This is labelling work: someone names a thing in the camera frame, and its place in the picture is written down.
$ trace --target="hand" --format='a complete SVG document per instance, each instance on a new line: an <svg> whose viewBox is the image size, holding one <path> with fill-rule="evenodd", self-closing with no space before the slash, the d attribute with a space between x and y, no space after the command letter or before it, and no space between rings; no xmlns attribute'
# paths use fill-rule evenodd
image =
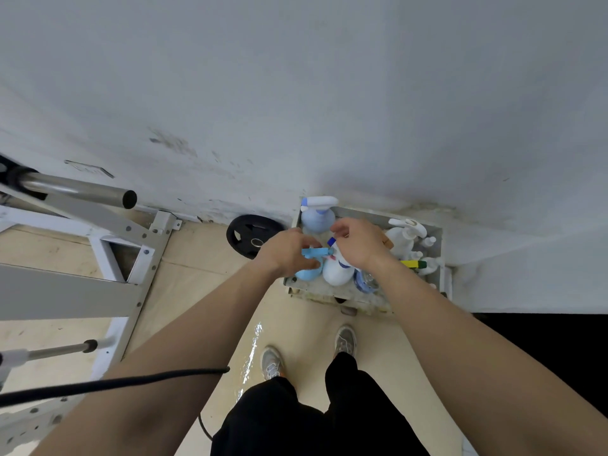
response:
<svg viewBox="0 0 608 456"><path fill-rule="evenodd" d="M391 258L380 227L366 219L342 218L331 226L340 253L352 266L372 272L378 259Z"/></svg>
<svg viewBox="0 0 608 456"><path fill-rule="evenodd" d="M302 248L321 248L315 237L304 235L299 227L283 230L262 245L254 262L268 268L279 278L292 276L299 270L317 269L321 263L302 256Z"/></svg>

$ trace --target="beige floor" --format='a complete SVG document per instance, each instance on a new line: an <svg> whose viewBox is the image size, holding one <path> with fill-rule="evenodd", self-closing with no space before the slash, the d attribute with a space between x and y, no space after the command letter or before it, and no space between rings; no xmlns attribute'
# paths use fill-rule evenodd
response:
<svg viewBox="0 0 608 456"><path fill-rule="evenodd" d="M25 228L0 234L0 262L99 276L85 242L70 236L46 235ZM246 259L226 243L224 226L186 222L171 237L129 350L195 304L244 262ZM202 411L207 429L212 433L219 429L239 395L262 380L259 355L267 344L275 345L283 354L288 377L300 401L325 410L328 398L323 376L332 358L336 330L343 323L352 324L357 332L359 367L376 379L429 452L434 456L461 455L460 430L432 390L407 338L393 320L364 315L346 317L334 307L292 299L280 282L262 300L232 357L232 371L220 380ZM107 324L107 320L0 322L0 349L81 342L102 334ZM64 357L63 363L57 359L32 362L31 366L15 371L6 391L84 380L92 361L86 357L75 354ZM365 429L364 422L354 425ZM177 454L207 454L209 448L210 442L195 422ZM17 451L26 454L29 449L22 447Z"/></svg>

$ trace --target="black cord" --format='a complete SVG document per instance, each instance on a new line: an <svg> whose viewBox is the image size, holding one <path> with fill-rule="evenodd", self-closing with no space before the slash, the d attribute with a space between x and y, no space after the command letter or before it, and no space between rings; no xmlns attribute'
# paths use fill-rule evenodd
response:
<svg viewBox="0 0 608 456"><path fill-rule="evenodd" d="M207 432L207 429L205 429L205 425L202 423L202 417L200 414L198 415L198 422L199 422L199 424L201 424L201 429L203 432L205 432L205 435L207 436L207 438L209 438L209 440L213 441L213 437L209 434L209 432Z"/></svg>
<svg viewBox="0 0 608 456"><path fill-rule="evenodd" d="M0 408L12 405L19 405L21 403L27 403L36 400L46 400L49 398L80 395L82 393L88 392L99 392L103 390L119 389L121 387L130 387L132 385L156 383L158 381L164 381L165 379L171 379L173 377L195 375L223 375L228 371L230 371L229 367L198 368L193 370L173 370L148 376L118 377L116 379L101 379L99 381L89 381L88 383L54 385L51 387L40 387L38 389L19 390L17 392L0 394Z"/></svg>

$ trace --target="black pants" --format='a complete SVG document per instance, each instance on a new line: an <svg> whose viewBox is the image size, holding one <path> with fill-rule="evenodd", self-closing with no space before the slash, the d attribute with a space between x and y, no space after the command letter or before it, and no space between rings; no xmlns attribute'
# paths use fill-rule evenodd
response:
<svg viewBox="0 0 608 456"><path fill-rule="evenodd" d="M428 452L370 375L341 352L325 373L326 413L298 402L284 377L253 386L213 437L211 455Z"/></svg>

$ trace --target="black weight plate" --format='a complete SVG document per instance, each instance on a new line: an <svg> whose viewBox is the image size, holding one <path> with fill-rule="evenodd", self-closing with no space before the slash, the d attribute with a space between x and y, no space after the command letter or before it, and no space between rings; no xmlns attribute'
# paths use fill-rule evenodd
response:
<svg viewBox="0 0 608 456"><path fill-rule="evenodd" d="M226 230L226 239L236 252L253 259L264 243L285 230L282 224L264 216L245 214L237 217Z"/></svg>

